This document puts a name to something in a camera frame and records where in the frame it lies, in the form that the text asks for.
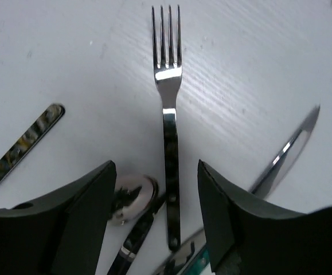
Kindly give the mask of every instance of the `metal handle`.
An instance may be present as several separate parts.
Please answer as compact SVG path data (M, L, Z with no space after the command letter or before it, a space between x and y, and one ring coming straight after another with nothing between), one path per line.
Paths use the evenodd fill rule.
M174 252L179 249L181 244L178 138L175 108L163 109L163 137L165 142L168 246Z

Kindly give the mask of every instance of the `shiny metal handle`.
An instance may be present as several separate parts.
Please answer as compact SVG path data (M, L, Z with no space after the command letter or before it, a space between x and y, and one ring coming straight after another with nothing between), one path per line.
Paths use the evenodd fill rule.
M181 244L179 213L178 138L176 109L163 109L163 137L165 142L166 208L168 246L171 251Z

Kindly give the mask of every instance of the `white surface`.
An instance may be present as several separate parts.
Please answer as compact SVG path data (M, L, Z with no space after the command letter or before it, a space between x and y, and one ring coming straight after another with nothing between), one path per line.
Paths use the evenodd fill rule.
M248 188L308 111L304 152L269 201L332 205L331 0L179 0L182 239L202 226L197 162ZM108 159L164 184L161 101L153 80L151 0L0 1L0 157L52 102L64 118L0 185L0 207L52 191ZM105 274L132 224L107 227ZM129 274L168 255L164 213Z

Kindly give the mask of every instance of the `utensil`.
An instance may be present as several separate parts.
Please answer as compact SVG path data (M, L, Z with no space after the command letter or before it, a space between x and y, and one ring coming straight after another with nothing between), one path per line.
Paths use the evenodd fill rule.
M0 159L0 183L50 131L65 113L64 106L50 105Z
M176 251L181 244L180 213L179 213L179 177L178 177L178 138L176 126L176 99L182 80L181 57L181 25L180 9L177 6L177 59L174 58L173 28L171 6L169 15L169 58L166 59L165 26L163 6L161 6L161 61L158 62L157 35L155 28L154 7L152 7L153 23L153 68L154 80L162 99L163 137L165 150L166 174L166 208L168 246Z
M300 124L297 130L291 135L287 143L279 151L277 156L271 163L264 169L249 192L255 194L261 199L266 199L276 186L282 181L284 176L288 173L289 169L297 160L298 156L302 152L303 148L307 144L312 131L316 125L319 116L320 106L314 107L311 112L306 116L304 121ZM189 249L190 240L197 236L199 240L203 240L202 245L198 245L199 249L195 249L193 255L188 255L182 265L174 265L173 262L179 259L179 254L182 254L184 250ZM209 264L209 254L206 249L206 239L204 229L195 233L191 239L183 243L180 250L172 254L163 263L153 275L198 275Z
M143 214L158 196L158 182L147 175L126 175L116 179L110 221L114 225Z
M161 195L154 201L148 211L138 219L120 248L107 275L125 275L127 273L153 225L155 216L165 204L166 198L166 194Z

